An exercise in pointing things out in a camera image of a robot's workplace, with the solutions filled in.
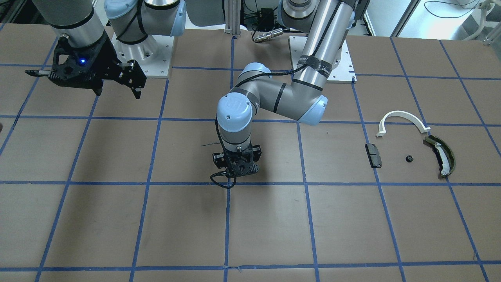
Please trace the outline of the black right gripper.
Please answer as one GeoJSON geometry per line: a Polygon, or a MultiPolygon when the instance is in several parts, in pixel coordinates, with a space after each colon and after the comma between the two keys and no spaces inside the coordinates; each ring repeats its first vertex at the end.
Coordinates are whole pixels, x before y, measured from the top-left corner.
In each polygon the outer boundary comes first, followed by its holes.
{"type": "MultiPolygon", "coordinates": [[[[145,87],[147,77],[139,63],[136,60],[129,60],[126,63],[122,63],[120,59],[118,59],[114,46],[106,32],[103,32],[102,36],[90,46],[94,46],[93,50],[95,50],[92,70],[102,79],[102,82],[105,79],[114,80],[130,88],[134,97],[140,99],[142,88],[145,87]]],[[[103,84],[92,86],[95,95],[101,95],[103,84]]]]}

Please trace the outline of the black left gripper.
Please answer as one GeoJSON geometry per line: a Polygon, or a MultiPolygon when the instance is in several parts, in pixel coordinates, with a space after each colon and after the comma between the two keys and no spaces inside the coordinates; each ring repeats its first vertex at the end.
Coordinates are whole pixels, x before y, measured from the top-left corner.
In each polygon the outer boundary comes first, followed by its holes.
{"type": "Polygon", "coordinates": [[[257,173],[259,171],[256,162],[261,157],[260,145],[252,146],[251,144],[245,148],[240,147],[236,152],[227,151],[214,152],[213,162],[218,168],[225,168],[227,173],[257,173]]]}

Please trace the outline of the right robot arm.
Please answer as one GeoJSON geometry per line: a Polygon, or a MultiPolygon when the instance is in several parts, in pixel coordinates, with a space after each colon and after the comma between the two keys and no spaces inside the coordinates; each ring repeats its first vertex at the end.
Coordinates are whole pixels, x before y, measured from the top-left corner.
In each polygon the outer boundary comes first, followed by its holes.
{"type": "Polygon", "coordinates": [[[58,42],[50,70],[27,70],[60,87],[102,93],[104,80],[127,86],[139,99],[146,84],[141,64],[158,56],[154,36],[179,37],[186,27],[184,0],[106,0],[114,46],[90,0],[35,0],[58,42]]]}

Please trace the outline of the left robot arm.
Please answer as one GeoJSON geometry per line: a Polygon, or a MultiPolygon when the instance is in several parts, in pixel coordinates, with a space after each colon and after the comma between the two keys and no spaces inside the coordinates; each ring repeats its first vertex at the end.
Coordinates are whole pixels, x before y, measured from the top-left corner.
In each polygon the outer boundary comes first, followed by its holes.
{"type": "Polygon", "coordinates": [[[271,72],[264,64],[249,63],[236,85],[218,102],[215,128],[222,152],[213,154],[218,175],[227,178],[258,172],[261,148],[251,140],[252,121],[260,109],[317,125],[327,107],[322,94],[336,68],[348,30],[363,0],[282,0],[277,19],[285,27],[307,34],[294,70],[271,72]]]}

